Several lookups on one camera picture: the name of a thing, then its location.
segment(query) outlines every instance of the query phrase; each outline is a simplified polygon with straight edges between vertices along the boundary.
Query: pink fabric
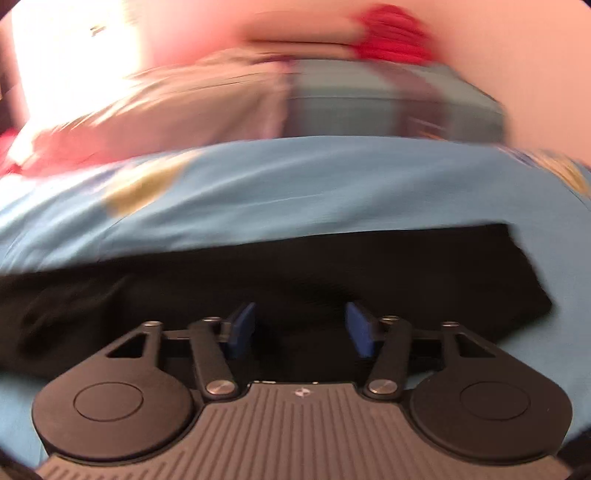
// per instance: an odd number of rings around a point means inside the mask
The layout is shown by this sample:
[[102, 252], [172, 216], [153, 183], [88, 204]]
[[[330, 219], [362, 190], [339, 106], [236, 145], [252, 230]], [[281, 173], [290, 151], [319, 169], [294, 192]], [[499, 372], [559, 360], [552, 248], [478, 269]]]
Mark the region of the pink fabric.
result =
[[280, 136], [287, 115], [285, 63], [249, 50], [126, 80], [121, 96], [68, 120], [32, 119], [9, 165], [47, 176], [127, 158], [233, 140]]
[[245, 41], [352, 45], [363, 39], [365, 27], [342, 15], [274, 11], [254, 15], [244, 23], [239, 35]]
[[253, 41], [246, 46], [261, 54], [286, 55], [295, 59], [354, 60], [356, 58], [353, 48], [335, 43]]
[[0, 135], [0, 177], [8, 173], [20, 173], [21, 169], [18, 165], [12, 163], [7, 159], [8, 150], [14, 143], [18, 131], [11, 128]]

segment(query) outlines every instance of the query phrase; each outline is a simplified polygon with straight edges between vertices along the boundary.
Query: black cloth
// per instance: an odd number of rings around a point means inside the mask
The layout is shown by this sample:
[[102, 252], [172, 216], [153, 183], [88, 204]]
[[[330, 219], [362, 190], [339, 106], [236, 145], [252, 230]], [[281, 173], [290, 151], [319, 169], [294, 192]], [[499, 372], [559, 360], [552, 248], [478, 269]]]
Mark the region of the black cloth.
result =
[[591, 461], [591, 426], [564, 445], [558, 453], [558, 458], [572, 468], [582, 468], [587, 464], [587, 474], [591, 480], [591, 464], [588, 463]]
[[0, 277], [0, 368], [53, 378], [141, 322], [182, 329], [245, 301], [256, 302], [248, 375], [281, 381], [365, 374], [347, 301], [492, 341], [551, 308], [503, 224], [308, 236]]
[[578, 467], [566, 480], [591, 480], [591, 463]]
[[8, 480], [43, 480], [33, 470], [13, 460], [0, 449], [0, 478], [4, 477]]

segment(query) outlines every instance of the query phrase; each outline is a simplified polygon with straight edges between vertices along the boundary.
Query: wall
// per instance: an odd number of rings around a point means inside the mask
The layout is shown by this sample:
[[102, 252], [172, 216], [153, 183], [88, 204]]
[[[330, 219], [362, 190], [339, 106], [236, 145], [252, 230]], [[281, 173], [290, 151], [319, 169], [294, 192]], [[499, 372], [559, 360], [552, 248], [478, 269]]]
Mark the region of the wall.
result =
[[21, 0], [8, 20], [31, 115], [90, 108], [148, 64], [119, 0]]
[[591, 164], [591, 8], [580, 0], [431, 0], [445, 60], [507, 108], [510, 141]]
[[28, 118], [27, 104], [22, 91], [21, 76], [18, 72], [17, 57], [12, 36], [11, 14], [0, 20], [0, 132], [7, 128], [20, 127]]

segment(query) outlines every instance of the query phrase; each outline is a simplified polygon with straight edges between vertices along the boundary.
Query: metal screw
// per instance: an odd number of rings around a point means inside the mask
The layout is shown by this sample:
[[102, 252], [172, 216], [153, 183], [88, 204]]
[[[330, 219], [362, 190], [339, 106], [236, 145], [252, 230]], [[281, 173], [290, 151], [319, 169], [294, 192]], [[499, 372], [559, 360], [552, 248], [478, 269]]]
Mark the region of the metal screw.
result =
[[369, 391], [376, 395], [390, 395], [398, 389], [398, 385], [393, 380], [386, 380], [380, 378], [378, 380], [372, 380], [368, 385]]
[[397, 322], [398, 320], [400, 320], [400, 317], [396, 317], [396, 315], [385, 315], [382, 318], [380, 318], [379, 321], [386, 325], [392, 325], [394, 322]]
[[234, 393], [236, 385], [229, 380], [213, 380], [207, 384], [205, 389], [211, 395], [229, 395], [230, 393]]
[[202, 322], [218, 323], [222, 320], [223, 318], [221, 317], [205, 317], [204, 319], [202, 319]]

